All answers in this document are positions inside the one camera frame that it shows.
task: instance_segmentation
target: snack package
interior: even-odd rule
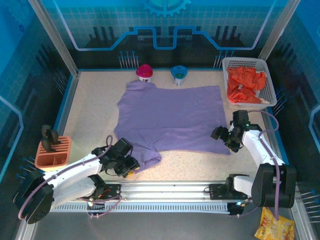
[[[262,209],[260,227],[254,235],[261,240],[295,240],[295,221],[279,216],[277,221],[266,207]]]

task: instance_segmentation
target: white basket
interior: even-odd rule
[[[259,93],[259,98],[267,100],[269,103],[244,103],[230,102],[228,97],[228,106],[231,109],[241,109],[241,110],[261,110],[266,107],[273,107],[277,104],[276,93],[274,85],[272,84],[270,72],[267,66],[266,61],[259,58],[248,58],[248,57],[225,57],[222,60],[222,69],[224,77],[225,92],[228,89],[228,68],[237,68],[237,67],[252,67],[256,71],[264,71],[266,73],[266,84],[264,89]]]

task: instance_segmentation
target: lavender fabric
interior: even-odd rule
[[[227,126],[219,86],[162,89],[136,80],[127,84],[117,105],[114,133],[133,144],[132,156],[140,163],[139,171],[160,162],[160,151],[230,155],[222,140],[210,137],[216,127]]]

